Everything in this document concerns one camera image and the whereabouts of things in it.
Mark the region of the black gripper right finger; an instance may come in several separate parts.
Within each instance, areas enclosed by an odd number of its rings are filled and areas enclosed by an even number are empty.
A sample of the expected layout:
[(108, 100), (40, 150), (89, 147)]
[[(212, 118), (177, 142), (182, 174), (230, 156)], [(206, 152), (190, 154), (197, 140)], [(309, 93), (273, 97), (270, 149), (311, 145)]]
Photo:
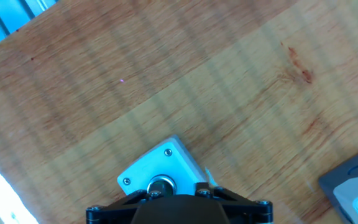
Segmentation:
[(249, 200), (224, 187), (212, 187), (207, 182), (195, 184), (195, 197), (206, 198), (218, 205), (220, 216), (229, 223), (273, 223), (273, 203)]

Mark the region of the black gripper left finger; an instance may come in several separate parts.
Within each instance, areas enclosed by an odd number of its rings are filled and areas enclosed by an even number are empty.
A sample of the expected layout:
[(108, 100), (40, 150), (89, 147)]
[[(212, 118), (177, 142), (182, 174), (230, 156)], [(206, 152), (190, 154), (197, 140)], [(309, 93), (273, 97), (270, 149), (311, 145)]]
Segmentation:
[(88, 207), (86, 224), (130, 223), (141, 205), (163, 196), (167, 196), (167, 183), (150, 184), (146, 190), (136, 190), (108, 206)]

